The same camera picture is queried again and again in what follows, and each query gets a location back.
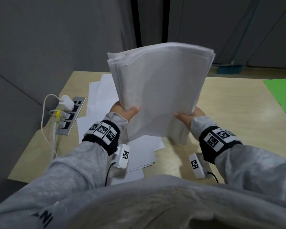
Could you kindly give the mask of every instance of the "yellow tape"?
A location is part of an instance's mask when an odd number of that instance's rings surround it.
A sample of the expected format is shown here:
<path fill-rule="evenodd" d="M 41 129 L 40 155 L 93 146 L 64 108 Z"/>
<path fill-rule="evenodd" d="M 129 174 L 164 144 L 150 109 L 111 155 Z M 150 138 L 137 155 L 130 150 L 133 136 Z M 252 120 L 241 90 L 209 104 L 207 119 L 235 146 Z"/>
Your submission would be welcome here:
<path fill-rule="evenodd" d="M 56 112 L 56 118 L 59 118 L 59 115 L 60 115 L 60 110 L 58 110 L 58 111 Z"/>

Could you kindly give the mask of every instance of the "broom handle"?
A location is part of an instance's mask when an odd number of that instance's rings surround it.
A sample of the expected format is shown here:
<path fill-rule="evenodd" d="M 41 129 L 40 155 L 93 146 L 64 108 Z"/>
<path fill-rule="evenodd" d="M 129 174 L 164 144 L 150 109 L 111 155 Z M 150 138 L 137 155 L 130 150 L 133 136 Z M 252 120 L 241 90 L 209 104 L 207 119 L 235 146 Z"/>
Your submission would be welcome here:
<path fill-rule="evenodd" d="M 255 18 L 255 15 L 256 15 L 256 13 L 257 13 L 257 11 L 258 11 L 258 8 L 259 8 L 261 2 L 262 2 L 262 0 L 259 0 L 258 4 L 257 4 L 256 7 L 255 7 L 255 10 L 253 11 L 253 14 L 252 14 L 251 18 L 249 19 L 249 22 L 248 22 L 248 24 L 247 24 L 247 26 L 246 26 L 246 28 L 245 28 L 245 31 L 244 31 L 244 33 L 243 33 L 243 35 L 242 35 L 242 37 L 241 37 L 241 39 L 240 39 L 240 41 L 239 41 L 239 43 L 238 43 L 238 45 L 237 45 L 237 48 L 236 48 L 236 50 L 235 50 L 233 59 L 232 59 L 232 61 L 231 61 L 231 65 L 234 64 L 234 60 L 235 60 L 235 58 L 236 58 L 238 52 L 240 51 L 240 47 L 241 47 L 242 44 L 243 44 L 244 38 L 245 38 L 245 36 L 247 35 L 247 32 L 248 32 L 248 30 L 249 30 L 249 28 L 250 28 L 250 26 L 251 26 L 251 24 L 252 24 L 252 22 L 253 22 L 253 19 Z"/>

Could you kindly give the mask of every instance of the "gray sleeve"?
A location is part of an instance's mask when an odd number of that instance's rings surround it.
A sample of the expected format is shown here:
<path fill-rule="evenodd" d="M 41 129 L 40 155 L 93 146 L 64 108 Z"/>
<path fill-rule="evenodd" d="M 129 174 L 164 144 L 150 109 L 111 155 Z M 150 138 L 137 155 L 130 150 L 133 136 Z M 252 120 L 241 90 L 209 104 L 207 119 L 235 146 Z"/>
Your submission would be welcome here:
<path fill-rule="evenodd" d="M 115 123 L 120 131 L 127 124 L 127 120 L 117 113 L 108 113 L 105 119 Z M 101 146 L 82 142 L 69 155 L 54 159 L 43 176 L 1 203 L 0 217 L 15 212 L 21 215 L 19 211 L 37 212 L 72 193 L 103 187 L 107 161 L 108 153 Z"/>
<path fill-rule="evenodd" d="M 198 140 L 206 128 L 216 125 L 209 117 L 196 117 L 191 132 Z M 286 200 L 286 158 L 254 146 L 235 145 L 222 152 L 215 165 L 225 183 L 236 188 Z"/>

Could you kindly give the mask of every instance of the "blue broom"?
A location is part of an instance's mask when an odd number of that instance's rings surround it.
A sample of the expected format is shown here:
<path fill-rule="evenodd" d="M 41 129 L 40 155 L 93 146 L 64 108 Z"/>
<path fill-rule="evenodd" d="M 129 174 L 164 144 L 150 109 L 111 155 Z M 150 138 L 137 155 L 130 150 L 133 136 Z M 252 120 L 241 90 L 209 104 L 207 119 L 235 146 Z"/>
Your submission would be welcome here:
<path fill-rule="evenodd" d="M 258 11 L 258 8 L 259 8 L 261 2 L 262 2 L 262 0 L 259 0 L 258 4 L 255 7 L 255 10 L 253 11 L 251 18 L 248 21 L 248 24 L 245 28 L 245 31 L 244 31 L 244 33 L 243 33 L 243 35 L 242 35 L 242 37 L 241 37 L 241 39 L 237 45 L 237 48 L 234 52 L 234 56 L 233 56 L 231 63 L 225 64 L 225 65 L 219 65 L 218 69 L 217 69 L 217 74 L 240 74 L 242 72 L 243 65 L 234 65 L 234 60 L 235 60 L 235 58 L 236 58 L 236 56 L 240 50 L 240 47 L 244 41 L 245 36 L 247 35 L 247 32 L 248 32 L 248 30 L 249 30 L 249 28 L 253 22 L 253 19 L 255 18 L 255 15 Z"/>

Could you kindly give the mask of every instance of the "gray sweatshirt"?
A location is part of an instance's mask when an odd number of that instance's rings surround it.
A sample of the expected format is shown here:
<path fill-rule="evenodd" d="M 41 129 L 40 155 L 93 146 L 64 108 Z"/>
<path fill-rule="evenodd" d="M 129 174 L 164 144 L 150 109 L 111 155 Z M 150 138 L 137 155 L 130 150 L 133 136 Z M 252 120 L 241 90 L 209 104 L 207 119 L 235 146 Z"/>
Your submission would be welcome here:
<path fill-rule="evenodd" d="M 105 119 L 123 131 L 116 113 Z M 208 117 L 192 120 L 196 139 Z M 107 152 L 82 142 L 0 204 L 0 228 L 286 228 L 286 158 L 248 145 L 221 153 L 226 184 L 169 175 L 104 187 Z"/>

